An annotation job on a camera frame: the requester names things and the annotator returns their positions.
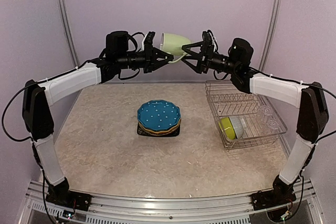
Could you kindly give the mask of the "blue polka dot plate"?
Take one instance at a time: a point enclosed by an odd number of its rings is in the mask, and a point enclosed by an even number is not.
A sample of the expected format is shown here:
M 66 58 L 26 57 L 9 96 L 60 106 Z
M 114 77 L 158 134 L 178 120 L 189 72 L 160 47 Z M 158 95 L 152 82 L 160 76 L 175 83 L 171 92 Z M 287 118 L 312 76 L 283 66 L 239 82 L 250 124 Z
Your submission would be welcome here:
M 152 132 L 163 132 L 179 126 L 180 108 L 166 100 L 151 100 L 137 110 L 137 119 L 142 127 Z

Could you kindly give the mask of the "clear glass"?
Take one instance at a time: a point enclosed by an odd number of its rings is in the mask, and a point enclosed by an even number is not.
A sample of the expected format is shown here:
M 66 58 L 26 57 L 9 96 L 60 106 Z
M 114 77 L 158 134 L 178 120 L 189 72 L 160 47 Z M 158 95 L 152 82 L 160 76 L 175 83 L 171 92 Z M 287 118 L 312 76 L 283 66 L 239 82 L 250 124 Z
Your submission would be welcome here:
M 260 118 L 269 118 L 273 116 L 273 110 L 268 105 L 262 105 L 259 107 L 257 115 Z
M 276 134 L 279 131 L 279 124 L 276 120 L 270 119 L 262 127 L 262 132 L 265 135 Z

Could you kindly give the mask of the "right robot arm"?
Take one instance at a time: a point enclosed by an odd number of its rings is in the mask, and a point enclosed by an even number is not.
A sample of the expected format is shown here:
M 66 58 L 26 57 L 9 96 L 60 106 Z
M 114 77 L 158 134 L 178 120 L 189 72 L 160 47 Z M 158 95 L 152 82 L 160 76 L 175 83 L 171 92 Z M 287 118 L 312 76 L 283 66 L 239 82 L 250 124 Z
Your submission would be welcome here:
M 215 52 L 210 36 L 183 45 L 182 50 L 187 53 L 183 62 L 196 73 L 207 73 L 209 69 L 224 72 L 240 92 L 262 95 L 298 109 L 296 140 L 283 169 L 276 176 L 272 189 L 251 195 L 255 210 L 294 202 L 293 186 L 311 161 L 329 120 L 322 85 L 273 77 L 251 68 L 254 50 L 248 41 L 241 38 L 233 40 L 227 56 Z

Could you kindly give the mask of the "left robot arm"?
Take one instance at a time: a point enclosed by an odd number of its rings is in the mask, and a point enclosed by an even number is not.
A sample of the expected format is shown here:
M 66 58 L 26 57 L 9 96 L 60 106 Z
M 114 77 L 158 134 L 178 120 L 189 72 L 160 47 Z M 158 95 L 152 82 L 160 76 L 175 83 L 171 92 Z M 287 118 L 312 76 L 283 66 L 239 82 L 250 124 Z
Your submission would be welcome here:
M 59 165 L 54 146 L 54 121 L 50 107 L 57 101 L 84 88 L 95 86 L 120 76 L 123 69 L 150 73 L 167 65 L 173 55 L 153 46 L 155 32 L 142 40 L 141 49 L 129 50 L 129 41 L 137 41 L 127 31 L 114 31 L 106 36 L 106 46 L 99 57 L 51 78 L 29 80 L 23 92 L 22 117 L 30 133 L 34 158 L 48 184 L 46 201 L 60 206 L 87 210 L 92 196 L 69 189 L 69 183 Z

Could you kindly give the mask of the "black square floral plate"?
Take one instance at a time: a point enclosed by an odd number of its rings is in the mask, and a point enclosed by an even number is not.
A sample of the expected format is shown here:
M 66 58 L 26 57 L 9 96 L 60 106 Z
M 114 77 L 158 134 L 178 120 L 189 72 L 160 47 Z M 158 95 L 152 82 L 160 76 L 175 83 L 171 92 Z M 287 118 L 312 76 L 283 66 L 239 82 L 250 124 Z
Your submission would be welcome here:
M 138 135 L 142 135 L 142 136 L 150 136 L 150 137 L 176 137 L 180 134 L 180 129 L 181 129 L 181 126 L 178 125 L 177 127 L 175 127 L 174 129 L 170 130 L 169 132 L 166 132 L 166 133 L 152 133 L 146 129 L 144 129 L 142 127 L 142 125 L 140 123 L 138 123 L 137 125 L 137 134 Z

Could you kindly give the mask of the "white patterned bowl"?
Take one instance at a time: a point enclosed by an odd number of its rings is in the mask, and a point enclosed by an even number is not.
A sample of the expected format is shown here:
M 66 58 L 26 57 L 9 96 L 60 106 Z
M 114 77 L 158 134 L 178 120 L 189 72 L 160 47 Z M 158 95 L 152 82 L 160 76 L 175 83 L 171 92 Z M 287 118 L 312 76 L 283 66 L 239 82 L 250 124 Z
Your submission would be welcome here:
M 228 117 L 230 126 L 227 129 L 227 136 L 230 140 L 237 140 L 243 137 L 247 128 L 246 121 L 239 116 Z

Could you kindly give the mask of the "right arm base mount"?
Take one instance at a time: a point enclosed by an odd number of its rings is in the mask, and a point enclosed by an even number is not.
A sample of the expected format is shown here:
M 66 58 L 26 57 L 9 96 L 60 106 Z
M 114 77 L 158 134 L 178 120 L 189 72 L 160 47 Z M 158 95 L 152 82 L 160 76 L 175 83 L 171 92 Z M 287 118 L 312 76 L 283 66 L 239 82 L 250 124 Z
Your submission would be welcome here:
M 250 197 L 254 211 L 280 206 L 297 199 L 294 193 L 276 196 L 273 190 L 258 191 L 251 194 Z

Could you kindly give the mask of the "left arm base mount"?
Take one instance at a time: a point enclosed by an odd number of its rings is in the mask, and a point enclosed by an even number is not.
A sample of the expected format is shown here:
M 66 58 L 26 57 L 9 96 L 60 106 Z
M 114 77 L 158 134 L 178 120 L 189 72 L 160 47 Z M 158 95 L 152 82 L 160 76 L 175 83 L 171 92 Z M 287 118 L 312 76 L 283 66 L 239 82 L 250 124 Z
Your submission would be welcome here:
M 46 201 L 55 205 L 71 208 L 74 210 L 88 211 L 92 196 L 76 191 L 68 191 L 65 196 L 56 197 L 48 194 Z

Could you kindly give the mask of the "orange polka dot plate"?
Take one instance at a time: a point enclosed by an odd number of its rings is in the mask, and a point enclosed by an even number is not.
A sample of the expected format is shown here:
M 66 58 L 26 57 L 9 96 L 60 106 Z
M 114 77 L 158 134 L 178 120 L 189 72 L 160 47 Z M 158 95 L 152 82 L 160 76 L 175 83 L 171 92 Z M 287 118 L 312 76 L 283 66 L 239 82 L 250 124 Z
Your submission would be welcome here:
M 181 119 L 179 119 L 179 121 L 177 122 L 176 125 L 170 127 L 167 130 L 151 130 L 151 129 L 145 128 L 140 122 L 138 122 L 138 126 L 140 127 L 140 129 L 144 130 L 145 132 L 147 132 L 149 134 L 153 134 L 153 135 L 167 135 L 167 134 L 177 130 L 180 127 L 180 124 L 181 124 Z

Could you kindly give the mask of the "pale green mug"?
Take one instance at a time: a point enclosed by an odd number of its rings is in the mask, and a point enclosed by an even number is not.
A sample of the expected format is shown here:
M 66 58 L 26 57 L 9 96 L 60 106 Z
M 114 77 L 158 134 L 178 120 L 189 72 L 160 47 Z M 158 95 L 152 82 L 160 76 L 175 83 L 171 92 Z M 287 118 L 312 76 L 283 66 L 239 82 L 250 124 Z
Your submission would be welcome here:
M 188 53 L 182 49 L 182 46 L 188 45 L 190 43 L 191 40 L 184 36 L 171 33 L 162 33 L 160 50 L 172 55 L 173 59 L 168 63 L 174 64 L 181 61 L 185 56 L 188 55 Z

